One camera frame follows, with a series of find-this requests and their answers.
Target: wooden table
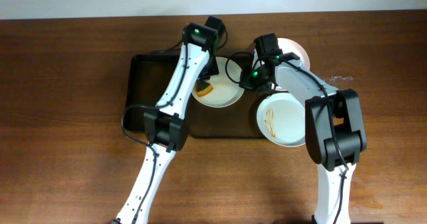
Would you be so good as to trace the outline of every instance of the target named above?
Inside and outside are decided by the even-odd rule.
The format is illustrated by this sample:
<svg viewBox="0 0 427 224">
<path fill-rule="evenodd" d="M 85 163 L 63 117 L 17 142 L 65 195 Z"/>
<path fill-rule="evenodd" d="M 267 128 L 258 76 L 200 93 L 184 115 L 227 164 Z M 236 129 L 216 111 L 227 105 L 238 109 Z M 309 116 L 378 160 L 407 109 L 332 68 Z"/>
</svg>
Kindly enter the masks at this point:
<svg viewBox="0 0 427 224">
<path fill-rule="evenodd" d="M 220 17 L 230 40 L 219 55 L 275 32 L 306 49 L 318 76 L 358 92 L 368 148 L 352 180 L 352 221 L 425 223 L 427 11 Z M 0 223 L 114 219 L 145 153 L 119 128 L 129 61 L 205 18 L 0 21 Z M 149 221 L 308 221 L 317 179 L 304 146 L 189 138 Z"/>
</svg>

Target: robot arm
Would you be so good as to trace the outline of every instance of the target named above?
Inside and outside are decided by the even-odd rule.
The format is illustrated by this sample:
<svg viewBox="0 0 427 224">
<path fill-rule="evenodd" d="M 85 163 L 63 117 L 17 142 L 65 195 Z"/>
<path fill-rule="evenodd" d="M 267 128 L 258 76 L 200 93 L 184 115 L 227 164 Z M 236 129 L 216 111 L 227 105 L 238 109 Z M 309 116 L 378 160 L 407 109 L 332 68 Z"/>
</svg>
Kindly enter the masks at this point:
<svg viewBox="0 0 427 224">
<path fill-rule="evenodd" d="M 218 74 L 214 51 L 224 31 L 224 24 L 215 17 L 209 17 L 205 25 L 190 23 L 185 27 L 178 64 L 156 104 L 161 108 L 144 113 L 145 134 L 151 145 L 147 147 L 133 189 L 113 224 L 147 223 L 161 178 L 188 136 L 184 118 L 191 90 L 198 79 Z"/>
<path fill-rule="evenodd" d="M 288 90 L 306 110 L 306 148 L 312 160 L 318 164 L 319 177 L 318 207 L 312 223 L 350 223 L 350 181 L 360 153 L 366 148 L 366 134 L 356 92 L 351 89 L 340 91 L 328 85 L 308 70 L 297 55 L 283 54 L 273 33 L 258 37 L 255 46 L 253 67 L 242 71 L 240 86 L 269 92 L 271 84 L 275 83 Z M 332 106 L 331 114 L 344 118 L 341 125 L 333 127 L 338 150 L 332 139 L 327 101 Z M 348 170 L 340 161 L 338 151 Z"/>
</svg>

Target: black cable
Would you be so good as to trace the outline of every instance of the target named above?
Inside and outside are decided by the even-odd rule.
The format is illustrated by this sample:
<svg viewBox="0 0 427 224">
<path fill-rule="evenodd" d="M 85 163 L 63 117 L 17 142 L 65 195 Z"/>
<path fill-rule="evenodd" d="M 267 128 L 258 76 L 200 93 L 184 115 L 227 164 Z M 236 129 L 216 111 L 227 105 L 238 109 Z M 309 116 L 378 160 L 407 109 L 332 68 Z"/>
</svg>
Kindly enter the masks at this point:
<svg viewBox="0 0 427 224">
<path fill-rule="evenodd" d="M 278 87 L 278 85 L 276 84 L 275 81 L 273 81 L 273 85 L 274 85 L 274 88 L 273 88 L 272 92 L 270 94 L 268 94 L 267 97 L 264 99 L 270 98 L 273 94 L 275 94 L 275 91 L 276 91 L 276 88 Z"/>
<path fill-rule="evenodd" d="M 221 49 L 222 47 L 224 47 L 227 44 L 227 42 L 228 42 L 228 32 L 227 32 L 227 29 L 225 29 L 224 32 L 226 33 L 226 40 L 224 41 L 224 43 L 222 43 L 222 45 L 220 45 L 218 47 L 218 50 Z"/>
<path fill-rule="evenodd" d="M 260 67 L 262 66 L 262 61 L 258 58 L 256 59 L 256 61 L 254 62 L 254 64 L 252 65 L 252 71 L 255 70 L 256 67 L 256 63 L 260 62 Z"/>
<path fill-rule="evenodd" d="M 228 58 L 227 58 L 227 61 L 226 61 L 226 75 L 227 75 L 228 79 L 229 79 L 230 81 L 234 82 L 235 84 L 240 84 L 240 81 L 234 81 L 234 80 L 232 79 L 232 77 L 230 77 L 230 74 L 228 74 L 227 66 L 228 66 L 228 61 L 229 61 L 231 58 L 235 57 L 236 55 L 240 55 L 240 54 L 246 54 L 246 55 L 249 55 L 250 57 L 252 57 L 252 53 L 250 53 L 250 52 L 247 52 L 247 51 L 239 51 L 239 52 L 237 52 L 237 53 L 234 53 L 234 54 L 233 54 L 233 55 L 231 55 L 230 57 L 228 57 Z"/>
<path fill-rule="evenodd" d="M 342 172 L 341 176 L 341 182 L 340 182 L 340 204 L 338 205 L 338 211 L 336 213 L 335 219 L 334 219 L 334 224 L 336 224 L 336 221 L 338 220 L 338 216 L 340 215 L 341 212 L 341 207 L 342 207 L 342 195 L 344 192 L 344 180 L 347 179 L 346 177 L 347 174 L 347 170 L 344 170 Z"/>
<path fill-rule="evenodd" d="M 181 45 L 181 43 L 182 43 L 182 39 L 181 40 L 179 40 L 178 41 L 178 43 L 176 43 L 173 47 L 171 47 L 171 48 L 168 48 L 168 49 L 166 49 L 166 50 L 161 50 L 161 51 L 152 51 L 152 52 L 150 52 L 150 54 L 160 54 L 160 53 L 167 53 L 167 52 L 171 52 L 171 51 L 179 51 L 180 50 L 180 48 L 176 48 L 176 47 L 178 47 L 179 45 Z"/>
<path fill-rule="evenodd" d="M 125 126 L 124 126 L 125 116 L 126 116 L 126 113 L 130 109 L 135 108 L 135 107 L 146 108 L 146 109 L 161 109 L 161 108 L 167 107 L 168 105 L 173 105 L 172 102 L 173 102 L 173 100 L 176 98 L 176 96 L 178 94 L 178 90 L 181 87 L 181 85 L 183 83 L 183 80 L 184 80 L 184 77 L 185 77 L 185 71 L 187 70 L 187 64 L 188 64 L 188 42 L 187 41 L 184 41 L 184 46 L 185 46 L 185 64 L 184 64 L 184 68 L 183 68 L 181 79 L 179 80 L 177 89 L 175 90 L 175 93 L 172 95 L 171 99 L 168 102 L 166 102 L 166 104 L 163 104 L 163 105 L 160 105 L 160 106 L 155 106 L 155 107 L 152 107 L 150 105 L 143 105 L 143 104 L 133 104 L 133 105 L 130 105 L 130 106 L 128 106 L 128 107 L 125 108 L 125 111 L 123 112 L 123 115 L 121 116 L 121 131 L 123 132 L 123 135 L 126 138 L 128 138 L 129 140 L 135 141 L 136 143 L 142 144 L 142 145 L 146 146 L 147 148 L 149 148 L 153 152 L 153 156 L 154 156 L 154 158 L 153 158 L 153 171 L 151 172 L 151 178 L 150 178 L 149 183 L 148 183 L 147 191 L 145 191 L 145 194 L 144 194 L 141 202 L 139 203 L 138 209 L 136 210 L 135 215 L 133 216 L 132 224 L 136 223 L 136 220 L 138 218 L 138 213 L 141 210 L 142 204 L 143 204 L 143 202 L 145 201 L 145 198 L 148 195 L 148 192 L 149 192 L 149 190 L 151 188 L 151 184 L 153 183 L 154 174 L 155 174 L 155 166 L 157 165 L 157 157 L 159 156 L 159 154 L 155 152 L 154 148 L 149 143 L 146 143 L 146 142 L 141 141 L 139 139 L 133 138 L 133 137 L 129 136 L 129 134 L 127 134 L 127 131 L 126 131 Z"/>
<path fill-rule="evenodd" d="M 346 168 L 342 174 L 340 174 L 341 176 L 341 182 L 340 182 L 340 204 L 338 206 L 338 210 L 334 219 L 334 224 L 336 223 L 336 221 L 338 220 L 338 216 L 340 215 L 341 212 L 341 208 L 342 208 L 342 195 L 344 192 L 344 180 L 347 178 L 346 174 L 348 171 L 348 166 L 346 161 L 344 160 L 342 153 L 341 153 L 341 149 L 340 146 L 338 145 L 338 141 L 336 140 L 336 134 L 335 134 L 335 129 L 334 129 L 334 120 L 332 117 L 332 108 L 329 102 L 329 97 L 328 97 L 328 93 L 326 92 L 324 86 L 322 84 L 320 84 L 320 82 L 310 73 L 308 73 L 307 71 L 304 71 L 303 69 L 301 69 L 301 67 L 297 67 L 294 64 L 290 63 L 287 60 L 284 59 L 280 59 L 280 61 L 283 61 L 284 63 L 288 64 L 289 66 L 291 66 L 292 68 L 296 69 L 297 71 L 301 71 L 303 74 L 307 75 L 310 79 L 312 79 L 314 81 L 314 83 L 320 88 L 320 90 L 322 91 L 322 93 L 325 96 L 325 100 L 326 100 L 326 108 L 328 109 L 328 117 L 329 117 L 329 125 L 330 125 L 330 129 L 331 129 L 331 134 L 332 134 L 332 140 L 334 141 L 334 145 L 335 145 L 335 149 L 336 152 L 338 154 L 338 157 L 340 158 L 340 162 L 341 164 Z"/>
</svg>

